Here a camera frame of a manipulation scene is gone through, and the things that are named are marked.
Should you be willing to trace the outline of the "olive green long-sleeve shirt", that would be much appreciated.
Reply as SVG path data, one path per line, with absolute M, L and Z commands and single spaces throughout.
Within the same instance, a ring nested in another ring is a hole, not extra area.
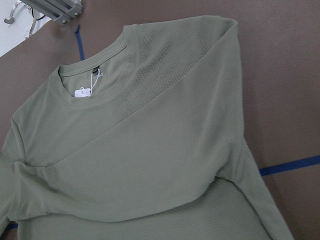
M 91 97 L 75 97 L 99 78 Z M 0 229 L 22 240 L 291 240 L 244 136 L 238 23 L 133 24 L 13 114 Z

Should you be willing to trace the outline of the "aluminium frame post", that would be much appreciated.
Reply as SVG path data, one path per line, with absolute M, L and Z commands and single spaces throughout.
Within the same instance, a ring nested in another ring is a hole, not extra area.
M 22 2 L 62 26 L 84 11 L 81 0 L 22 0 Z

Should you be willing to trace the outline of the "white shirt price tag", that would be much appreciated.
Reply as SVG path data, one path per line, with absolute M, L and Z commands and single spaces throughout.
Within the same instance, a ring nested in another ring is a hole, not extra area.
M 94 87 L 96 86 L 99 78 L 101 78 L 104 74 L 101 72 L 100 68 L 95 68 L 90 75 L 90 87 L 84 88 L 83 86 L 80 89 L 76 89 L 74 91 L 75 98 L 85 98 L 91 97 L 93 94 Z

